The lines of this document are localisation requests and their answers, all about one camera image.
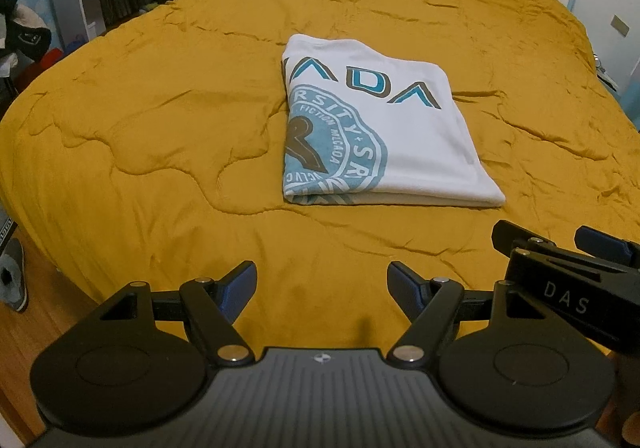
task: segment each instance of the black robotic gripper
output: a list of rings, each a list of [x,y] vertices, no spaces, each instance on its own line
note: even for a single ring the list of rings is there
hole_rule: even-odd
[[[493,291],[407,266],[387,285],[411,325],[377,349],[269,348],[232,323],[254,263],[153,293],[131,282],[31,369],[48,428],[34,446],[607,447],[593,429],[614,386],[589,340],[640,354],[640,247],[582,227],[592,257],[499,221],[510,258]],[[456,338],[461,321],[489,320]],[[156,329],[183,322],[189,342]]]

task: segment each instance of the metal pivot screw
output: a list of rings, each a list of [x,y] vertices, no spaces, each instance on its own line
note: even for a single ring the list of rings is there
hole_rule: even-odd
[[[225,345],[218,349],[218,357],[227,362],[241,362],[249,355],[249,349],[243,345]]]
[[[394,349],[394,356],[403,362],[417,362],[424,356],[424,351],[415,345],[401,345]]]
[[[314,361],[318,362],[320,365],[324,365],[325,363],[331,361],[331,356],[328,355],[326,352],[322,352],[314,356]]]

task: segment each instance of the wooden floor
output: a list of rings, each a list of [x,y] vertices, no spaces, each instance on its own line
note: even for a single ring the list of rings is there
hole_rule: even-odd
[[[29,305],[17,314],[0,304],[0,412],[28,443],[44,430],[29,386],[31,364],[96,304],[56,271],[20,229],[14,237],[24,248]]]

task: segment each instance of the clothing pile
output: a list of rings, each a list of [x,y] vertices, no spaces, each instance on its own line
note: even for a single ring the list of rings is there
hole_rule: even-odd
[[[44,21],[18,0],[0,0],[0,14],[0,53],[22,51],[39,62],[51,44],[51,30]]]

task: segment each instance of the sneaker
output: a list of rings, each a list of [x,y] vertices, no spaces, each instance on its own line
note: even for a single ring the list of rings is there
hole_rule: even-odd
[[[29,298],[24,283],[24,252],[16,238],[7,243],[0,255],[0,301],[17,313],[27,309]]]

